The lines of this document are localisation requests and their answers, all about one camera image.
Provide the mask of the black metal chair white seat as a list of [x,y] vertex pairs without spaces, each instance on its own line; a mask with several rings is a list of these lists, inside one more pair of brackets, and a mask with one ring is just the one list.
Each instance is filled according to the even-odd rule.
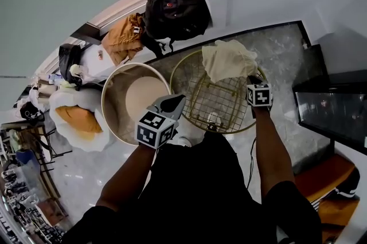
[[53,163],[54,158],[59,158],[65,154],[72,153],[72,150],[64,152],[55,151],[50,140],[50,137],[55,133],[55,127],[50,131],[46,131],[44,125],[36,127],[36,140],[41,149],[40,159],[43,159],[46,163]]

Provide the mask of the blue chair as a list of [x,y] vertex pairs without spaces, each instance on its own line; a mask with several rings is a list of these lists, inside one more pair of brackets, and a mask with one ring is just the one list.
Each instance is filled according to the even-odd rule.
[[40,163],[38,162],[37,157],[34,154],[34,151],[32,151],[31,149],[22,149],[19,151],[16,151],[15,153],[16,159],[26,165],[27,163],[31,162],[32,165],[38,170],[40,171]]

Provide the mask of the white beanbag chair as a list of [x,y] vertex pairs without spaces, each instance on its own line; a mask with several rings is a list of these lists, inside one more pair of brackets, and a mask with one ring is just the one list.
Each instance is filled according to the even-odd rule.
[[[71,146],[80,148],[85,152],[101,152],[114,141],[113,135],[103,118],[100,91],[94,89],[58,90],[51,95],[49,103],[49,115],[56,126],[57,132],[66,138]],[[91,110],[103,132],[95,134],[95,137],[90,141],[81,138],[76,130],[72,129],[72,126],[63,121],[56,113],[56,108],[60,106],[80,106],[82,109]]]

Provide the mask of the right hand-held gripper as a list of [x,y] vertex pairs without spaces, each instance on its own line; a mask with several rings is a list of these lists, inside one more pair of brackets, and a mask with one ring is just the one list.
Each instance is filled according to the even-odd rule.
[[258,76],[248,76],[247,84],[247,103],[251,107],[252,117],[255,119],[254,108],[261,107],[271,111],[273,95],[271,85],[263,83],[263,79]]

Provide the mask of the black backpack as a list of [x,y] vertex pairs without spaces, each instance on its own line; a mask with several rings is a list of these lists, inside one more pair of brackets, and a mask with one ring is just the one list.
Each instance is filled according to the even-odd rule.
[[155,57],[163,57],[165,46],[158,41],[173,42],[203,35],[209,26],[210,12],[205,0],[147,0],[142,14],[144,31],[140,41]]

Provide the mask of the person's black shirt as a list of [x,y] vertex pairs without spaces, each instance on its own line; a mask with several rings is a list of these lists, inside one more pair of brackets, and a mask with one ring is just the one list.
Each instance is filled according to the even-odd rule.
[[321,220],[291,181],[261,202],[237,154],[216,133],[191,148],[163,145],[137,199],[120,211],[90,208],[62,244],[322,244]]

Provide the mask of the cream clothes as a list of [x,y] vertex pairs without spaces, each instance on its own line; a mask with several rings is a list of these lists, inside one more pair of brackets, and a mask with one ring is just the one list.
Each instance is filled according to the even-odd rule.
[[249,51],[237,40],[217,40],[214,45],[202,47],[201,51],[202,65],[213,83],[256,75],[257,53]]

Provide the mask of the dark brown handbag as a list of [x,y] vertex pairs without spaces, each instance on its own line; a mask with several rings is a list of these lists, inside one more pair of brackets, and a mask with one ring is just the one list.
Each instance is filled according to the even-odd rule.
[[62,44],[58,50],[59,70],[64,78],[70,84],[75,84],[80,87],[82,80],[79,77],[72,76],[70,68],[72,65],[80,64],[81,48],[79,45]]

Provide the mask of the person's left forearm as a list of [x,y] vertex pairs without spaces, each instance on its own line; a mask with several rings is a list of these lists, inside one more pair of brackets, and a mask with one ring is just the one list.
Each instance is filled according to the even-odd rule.
[[145,186],[155,154],[154,148],[139,144],[107,181],[96,205],[121,211],[137,199]]

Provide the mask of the round beige laundry basket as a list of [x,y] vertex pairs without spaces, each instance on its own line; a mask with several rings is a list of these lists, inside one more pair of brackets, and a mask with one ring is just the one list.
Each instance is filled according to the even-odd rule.
[[123,64],[107,78],[101,95],[103,117],[120,141],[136,146],[135,122],[156,99],[170,94],[166,79],[143,63]]

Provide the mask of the black white striped blanket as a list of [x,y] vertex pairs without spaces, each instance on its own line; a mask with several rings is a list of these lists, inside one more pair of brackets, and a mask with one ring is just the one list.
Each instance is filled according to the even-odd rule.
[[355,197],[358,184],[360,182],[360,172],[357,168],[354,168],[350,175],[341,184],[324,193],[322,196],[318,196],[315,200],[311,201],[313,208],[318,211],[319,205],[322,199],[331,197],[332,199],[351,199]]

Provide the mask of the small black bag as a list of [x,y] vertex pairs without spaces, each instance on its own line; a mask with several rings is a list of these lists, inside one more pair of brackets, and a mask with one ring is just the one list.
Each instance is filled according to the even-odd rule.
[[37,123],[45,120],[44,113],[39,110],[32,102],[26,102],[20,109],[21,117],[29,122]]

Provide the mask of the white plastic bags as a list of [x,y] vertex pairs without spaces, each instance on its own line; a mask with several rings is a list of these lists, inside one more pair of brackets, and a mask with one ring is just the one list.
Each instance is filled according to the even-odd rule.
[[29,91],[29,101],[37,108],[49,105],[48,97],[41,97],[38,87],[32,87]]

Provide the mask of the person's white shoe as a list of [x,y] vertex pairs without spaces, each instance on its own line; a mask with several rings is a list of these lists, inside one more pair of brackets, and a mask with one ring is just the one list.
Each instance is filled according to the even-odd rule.
[[184,147],[189,147],[189,148],[192,147],[192,143],[190,142],[190,140],[186,137],[183,137],[183,136],[180,136],[177,139],[177,144],[181,145],[181,146],[184,146]]

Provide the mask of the brown jacket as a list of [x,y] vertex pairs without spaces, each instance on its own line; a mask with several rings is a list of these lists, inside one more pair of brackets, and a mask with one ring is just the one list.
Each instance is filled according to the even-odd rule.
[[134,13],[119,20],[105,35],[101,45],[115,66],[126,59],[132,60],[143,49],[140,37],[144,31],[143,16]]

